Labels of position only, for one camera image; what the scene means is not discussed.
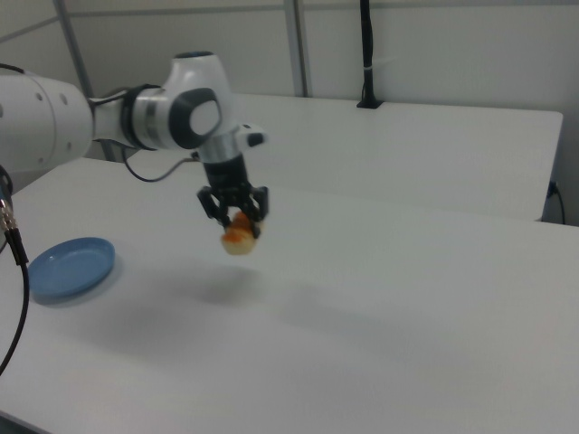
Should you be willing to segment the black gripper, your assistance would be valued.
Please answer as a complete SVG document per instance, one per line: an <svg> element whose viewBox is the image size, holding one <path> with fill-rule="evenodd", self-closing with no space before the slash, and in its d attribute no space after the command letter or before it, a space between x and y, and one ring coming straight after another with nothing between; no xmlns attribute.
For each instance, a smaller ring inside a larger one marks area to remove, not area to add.
<svg viewBox="0 0 579 434"><path fill-rule="evenodd" d="M261 236L261 225L269 214L269 188L252 186L242 154L221 163L204 163L209 186L197 192L197 198L209 219L226 231L231 224L228 203L242 203L254 239Z"/></svg>

